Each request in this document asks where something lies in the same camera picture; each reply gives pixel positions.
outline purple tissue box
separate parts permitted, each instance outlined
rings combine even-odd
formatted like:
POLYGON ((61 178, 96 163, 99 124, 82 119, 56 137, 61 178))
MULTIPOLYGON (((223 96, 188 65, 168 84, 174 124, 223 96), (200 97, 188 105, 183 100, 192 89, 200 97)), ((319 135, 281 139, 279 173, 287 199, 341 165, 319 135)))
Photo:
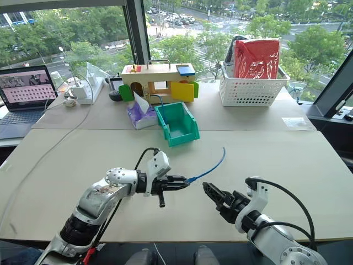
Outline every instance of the purple tissue box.
POLYGON ((134 102, 132 106, 128 105, 126 111, 136 130, 158 124, 156 111, 151 105, 145 114, 137 102, 134 102))

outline laptop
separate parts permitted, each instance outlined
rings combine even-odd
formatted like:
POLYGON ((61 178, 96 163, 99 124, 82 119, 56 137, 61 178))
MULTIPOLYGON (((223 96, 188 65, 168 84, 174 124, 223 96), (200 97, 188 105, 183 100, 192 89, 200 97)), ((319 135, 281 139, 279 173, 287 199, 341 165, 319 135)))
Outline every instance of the laptop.
POLYGON ((24 137, 57 93, 45 65, 0 70, 0 97, 9 110, 0 120, 0 139, 24 137))

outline laptop screen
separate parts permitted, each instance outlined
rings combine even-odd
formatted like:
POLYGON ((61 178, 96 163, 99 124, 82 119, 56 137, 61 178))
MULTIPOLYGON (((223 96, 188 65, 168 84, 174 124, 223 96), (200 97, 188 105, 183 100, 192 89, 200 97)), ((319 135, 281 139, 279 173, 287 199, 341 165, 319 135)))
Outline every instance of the laptop screen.
POLYGON ((49 105, 57 94, 45 66, 0 71, 0 96, 9 110, 49 105))

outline laptop keyboard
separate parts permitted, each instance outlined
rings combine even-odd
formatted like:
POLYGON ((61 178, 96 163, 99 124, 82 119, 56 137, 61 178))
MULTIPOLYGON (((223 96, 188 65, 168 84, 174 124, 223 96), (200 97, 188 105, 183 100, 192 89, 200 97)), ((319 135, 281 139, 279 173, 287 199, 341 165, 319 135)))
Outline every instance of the laptop keyboard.
POLYGON ((10 112, 2 120, 0 125, 15 123, 35 123, 42 116, 43 111, 35 112, 10 112))

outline blue cable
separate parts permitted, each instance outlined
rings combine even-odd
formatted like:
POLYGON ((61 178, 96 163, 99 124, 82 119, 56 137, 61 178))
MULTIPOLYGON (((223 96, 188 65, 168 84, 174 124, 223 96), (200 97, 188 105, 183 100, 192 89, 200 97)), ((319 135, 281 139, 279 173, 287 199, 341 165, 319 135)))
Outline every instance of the blue cable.
POLYGON ((197 177, 192 177, 192 178, 188 178, 187 182, 188 183, 192 183, 194 182, 195 180, 203 177, 204 175, 207 175, 209 174, 210 172, 212 172, 214 169, 216 169, 224 160, 225 156, 226 156, 226 149, 224 147, 223 148, 223 156, 221 158, 221 160, 218 162, 218 164, 216 164, 214 167, 212 167, 210 170, 206 171, 205 173, 201 174, 201 175, 198 175, 197 177))
POLYGON ((158 97, 159 100, 161 101, 163 120, 164 120, 165 124, 167 124, 167 119, 166 119, 166 117, 165 117, 164 104, 163 104, 162 98, 160 97, 160 95, 151 95, 151 97, 158 97))

